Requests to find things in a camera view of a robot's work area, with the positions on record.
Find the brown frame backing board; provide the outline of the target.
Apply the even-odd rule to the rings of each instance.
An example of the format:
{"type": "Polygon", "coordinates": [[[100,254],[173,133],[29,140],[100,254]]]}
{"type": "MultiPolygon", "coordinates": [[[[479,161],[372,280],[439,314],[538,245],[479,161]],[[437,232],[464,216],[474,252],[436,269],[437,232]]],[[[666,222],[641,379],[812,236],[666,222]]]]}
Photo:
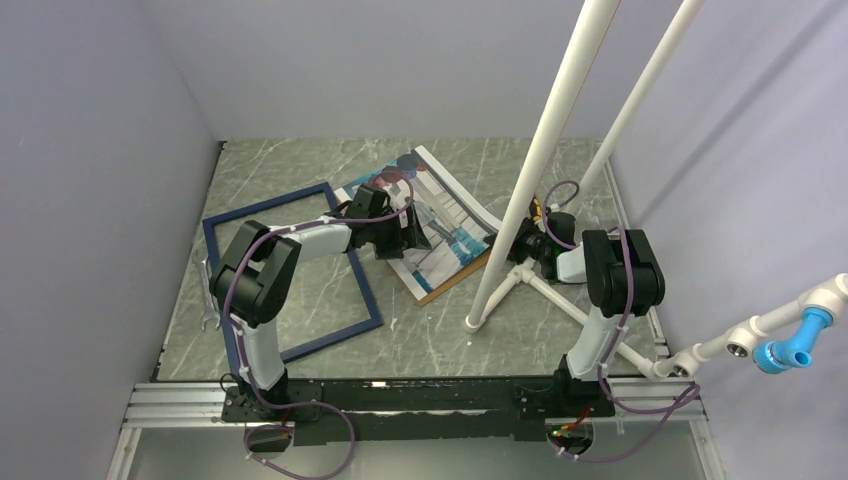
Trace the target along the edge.
{"type": "Polygon", "coordinates": [[[413,295],[416,304],[419,307],[424,307],[451,288],[455,287],[472,273],[484,267],[488,261],[490,253],[491,249],[487,249],[478,258],[458,270],[450,278],[445,277],[438,285],[430,282],[420,271],[408,269],[408,266],[410,266],[409,262],[404,262],[402,260],[388,260],[387,264],[413,295]]]}

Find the photo print with balloons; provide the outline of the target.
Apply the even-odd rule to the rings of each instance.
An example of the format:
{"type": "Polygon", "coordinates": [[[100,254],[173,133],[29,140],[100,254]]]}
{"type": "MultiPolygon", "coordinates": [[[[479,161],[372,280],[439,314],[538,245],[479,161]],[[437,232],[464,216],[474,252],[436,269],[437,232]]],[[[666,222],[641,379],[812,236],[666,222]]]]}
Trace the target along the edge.
{"type": "Polygon", "coordinates": [[[438,285],[490,249],[486,239],[501,228],[491,214],[425,147],[334,190],[338,201],[353,198],[362,184],[385,190],[394,207],[411,199],[430,248],[407,250],[402,260],[438,285]]]}

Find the black yellow screwdriver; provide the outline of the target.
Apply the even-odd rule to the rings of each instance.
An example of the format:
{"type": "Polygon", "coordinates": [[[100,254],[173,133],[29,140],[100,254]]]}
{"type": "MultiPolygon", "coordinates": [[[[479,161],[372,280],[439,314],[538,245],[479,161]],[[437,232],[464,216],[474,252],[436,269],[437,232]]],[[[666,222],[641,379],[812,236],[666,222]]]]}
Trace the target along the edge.
{"type": "Polygon", "coordinates": [[[544,213],[544,207],[536,196],[533,196],[528,205],[528,215],[529,218],[534,222],[538,223],[542,220],[542,214],[544,213]]]}

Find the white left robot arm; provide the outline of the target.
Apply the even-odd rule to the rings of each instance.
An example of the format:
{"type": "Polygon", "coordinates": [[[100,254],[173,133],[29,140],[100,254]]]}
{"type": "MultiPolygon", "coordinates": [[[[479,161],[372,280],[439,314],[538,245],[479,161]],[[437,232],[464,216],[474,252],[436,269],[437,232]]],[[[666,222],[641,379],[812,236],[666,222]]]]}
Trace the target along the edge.
{"type": "Polygon", "coordinates": [[[378,259],[400,259],[410,249],[430,247],[408,196],[394,208],[388,192],[359,186],[353,199],[308,222],[271,227],[243,223],[213,270],[210,294],[236,337],[238,377],[253,387],[248,407],[264,420],[287,406],[288,374],[276,331],[299,265],[367,244],[378,259]]]}

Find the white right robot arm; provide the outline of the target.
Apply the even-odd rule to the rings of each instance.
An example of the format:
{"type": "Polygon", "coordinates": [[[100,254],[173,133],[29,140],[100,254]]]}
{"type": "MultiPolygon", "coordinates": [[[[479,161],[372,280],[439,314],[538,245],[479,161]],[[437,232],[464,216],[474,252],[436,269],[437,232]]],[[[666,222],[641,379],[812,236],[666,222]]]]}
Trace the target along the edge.
{"type": "Polygon", "coordinates": [[[616,354],[643,375],[649,374],[653,362],[623,342],[628,320],[647,315],[665,295],[665,280],[644,231],[619,228],[611,235],[605,230],[585,230],[579,244],[567,249],[525,218],[508,259],[533,260],[542,281],[582,284],[589,296],[591,307],[581,334],[565,355],[571,377],[558,381],[550,391],[557,411],[574,415],[585,407],[590,391],[582,380],[605,377],[616,354]]]}

